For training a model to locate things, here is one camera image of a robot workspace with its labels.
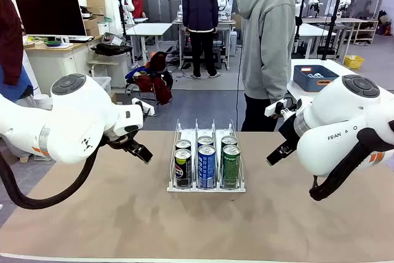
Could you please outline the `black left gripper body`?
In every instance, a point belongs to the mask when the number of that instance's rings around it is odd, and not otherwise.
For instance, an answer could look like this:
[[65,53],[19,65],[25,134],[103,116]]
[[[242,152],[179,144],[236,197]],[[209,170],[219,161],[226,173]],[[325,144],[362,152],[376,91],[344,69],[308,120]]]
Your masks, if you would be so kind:
[[139,130],[128,132],[123,136],[117,136],[113,132],[106,132],[103,135],[103,144],[109,145],[115,150],[138,150],[140,144],[134,140]]

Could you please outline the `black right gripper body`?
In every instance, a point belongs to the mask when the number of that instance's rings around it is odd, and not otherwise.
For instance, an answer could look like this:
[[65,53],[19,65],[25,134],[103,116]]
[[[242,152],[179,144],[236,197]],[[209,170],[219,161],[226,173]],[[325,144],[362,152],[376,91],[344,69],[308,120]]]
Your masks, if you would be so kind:
[[296,128],[294,127],[296,118],[296,115],[292,115],[279,128],[279,133],[285,138],[285,142],[279,148],[280,152],[294,152],[297,150],[300,136],[296,133]]

